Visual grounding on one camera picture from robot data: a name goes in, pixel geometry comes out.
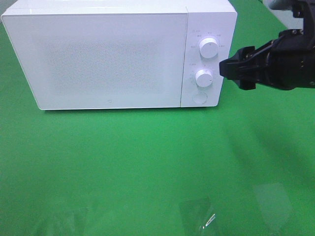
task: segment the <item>green backdrop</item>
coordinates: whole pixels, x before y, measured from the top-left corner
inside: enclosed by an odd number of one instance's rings
[[[231,54],[284,30],[231,3]],[[0,51],[0,235],[315,234],[315,90],[225,81],[214,108],[44,112],[3,25]]]

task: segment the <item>white knob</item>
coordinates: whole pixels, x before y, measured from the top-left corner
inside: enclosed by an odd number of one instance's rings
[[[210,70],[199,70],[196,73],[196,82],[199,87],[208,87],[212,84],[213,75]]]
[[[214,58],[218,54],[219,45],[214,38],[205,38],[201,41],[199,49],[204,58]]]

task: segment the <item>microwave oven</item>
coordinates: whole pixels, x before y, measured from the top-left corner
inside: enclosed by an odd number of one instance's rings
[[[1,16],[42,110],[211,107],[228,0],[18,0]]]

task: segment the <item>timer knob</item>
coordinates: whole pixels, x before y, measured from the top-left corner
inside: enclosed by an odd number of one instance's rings
[[[219,45],[214,38],[205,38],[199,44],[199,50],[204,58],[214,58],[218,54]]]
[[[213,75],[210,70],[199,70],[196,73],[196,82],[199,87],[208,87],[212,84]]]

